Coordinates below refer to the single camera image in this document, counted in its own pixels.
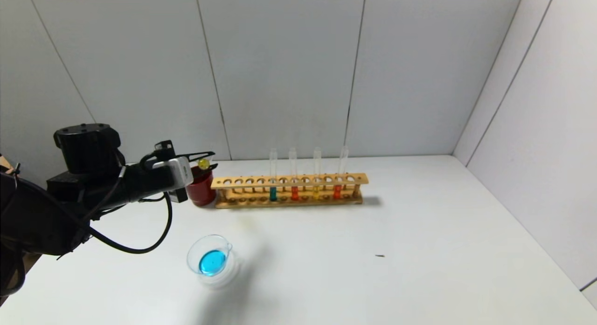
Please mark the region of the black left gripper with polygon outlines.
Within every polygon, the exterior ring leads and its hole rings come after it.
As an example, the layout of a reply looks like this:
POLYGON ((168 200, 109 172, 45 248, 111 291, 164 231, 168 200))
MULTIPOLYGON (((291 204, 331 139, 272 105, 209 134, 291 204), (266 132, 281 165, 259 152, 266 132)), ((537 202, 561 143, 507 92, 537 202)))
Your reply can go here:
MULTIPOLYGON (((147 201, 148 197, 164 194, 173 202, 188 199, 185 187, 188 185, 188 162, 210 159, 214 151, 176 155, 171 140, 160 141, 154 151, 145 155, 136 164, 124 164, 121 178, 129 202, 147 201)), ((193 179, 208 177, 218 164, 198 163, 191 167, 193 179)))

